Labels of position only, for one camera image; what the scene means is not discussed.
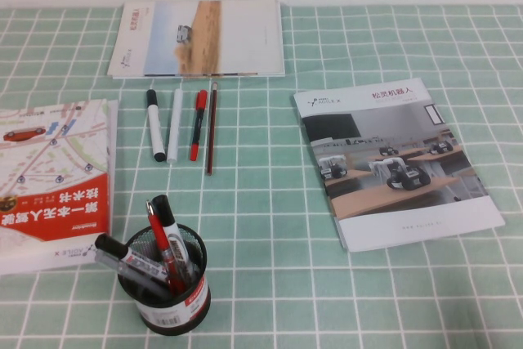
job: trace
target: book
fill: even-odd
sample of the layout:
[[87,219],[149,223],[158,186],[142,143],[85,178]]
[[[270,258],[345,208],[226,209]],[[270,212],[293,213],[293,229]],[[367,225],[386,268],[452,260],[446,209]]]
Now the book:
[[276,0],[126,2],[113,78],[284,75]]
[[94,262],[110,233],[118,102],[0,111],[0,274]]
[[349,251],[504,225],[421,79],[294,99]]

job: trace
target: brochure cover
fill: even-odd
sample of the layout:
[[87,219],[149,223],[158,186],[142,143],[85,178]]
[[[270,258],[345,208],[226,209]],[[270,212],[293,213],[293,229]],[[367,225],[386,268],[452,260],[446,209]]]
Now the brochure cover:
[[127,2],[114,78],[284,75],[276,0]]
[[294,95],[345,248],[504,221],[419,78]]
[[0,111],[0,274],[92,262],[110,231],[116,112],[107,100]]

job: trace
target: magazine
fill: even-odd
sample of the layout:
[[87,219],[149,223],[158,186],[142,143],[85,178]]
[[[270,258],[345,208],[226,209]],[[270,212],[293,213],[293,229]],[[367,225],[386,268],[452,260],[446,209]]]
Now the magazine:
[[0,111],[0,274],[94,261],[110,232],[117,101]]
[[127,2],[114,78],[284,75],[276,0]]
[[294,99],[345,248],[504,225],[421,79],[299,92]]

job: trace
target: mesh cup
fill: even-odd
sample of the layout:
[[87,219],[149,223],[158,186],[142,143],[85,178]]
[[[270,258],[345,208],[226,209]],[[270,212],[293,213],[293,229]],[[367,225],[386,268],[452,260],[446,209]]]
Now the mesh cup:
[[[207,265],[205,244],[189,227],[178,225],[178,228],[190,260],[199,268],[197,279],[184,293],[163,301],[151,295],[140,285],[118,275],[120,285],[134,299],[144,323],[151,330],[162,335],[180,335],[192,330],[201,323],[211,305],[211,291],[204,276]],[[162,261],[150,226],[131,237],[127,246],[156,262]],[[181,312],[182,315],[186,312],[195,312],[195,314],[183,323],[183,318],[176,316],[177,312],[178,314]]]

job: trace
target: marker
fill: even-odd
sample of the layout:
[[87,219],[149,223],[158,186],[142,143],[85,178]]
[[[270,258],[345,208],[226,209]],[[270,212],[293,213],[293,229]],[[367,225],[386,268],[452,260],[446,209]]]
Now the marker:
[[147,114],[149,117],[150,139],[153,145],[154,159],[159,163],[165,161],[160,120],[158,116],[158,100],[153,89],[147,91]]
[[153,198],[152,204],[158,213],[163,232],[167,236],[172,253],[174,253],[174,257],[177,260],[177,270],[180,273],[180,277],[187,286],[190,286],[197,278],[196,271],[181,237],[180,228],[174,221],[169,199],[166,195],[158,195]]
[[203,112],[207,105],[207,90],[200,90],[196,96],[196,121],[194,123],[193,143],[190,146],[190,160],[196,161],[198,158],[199,134],[202,130]]
[[148,289],[152,294],[155,294],[163,300],[172,297],[171,293],[166,288],[163,288],[161,285],[149,280],[145,275],[133,270],[132,267],[126,263],[119,261],[116,257],[112,257],[101,249],[96,250],[95,262],[102,263],[110,269],[115,270],[122,277]]
[[176,258],[172,253],[171,247],[167,236],[163,232],[162,224],[158,219],[158,216],[154,213],[153,206],[147,201],[147,214],[149,216],[150,227],[153,230],[154,237],[156,238],[156,245],[162,254],[163,263],[167,267],[168,271],[168,283],[171,293],[174,295],[182,294],[186,290],[186,286],[178,275]]
[[169,146],[167,148],[167,162],[175,163],[178,160],[178,134],[180,133],[181,104],[183,91],[178,88],[174,91],[172,103],[171,129],[169,130]]
[[120,243],[115,238],[103,233],[96,238],[95,247],[108,253],[123,263],[134,267],[151,277],[167,283],[168,275],[165,267],[148,257],[133,251],[130,247]]
[[209,104],[209,143],[207,143],[207,174],[212,175],[212,157],[214,153],[214,128],[216,127],[216,105],[218,83],[212,83],[211,103]]

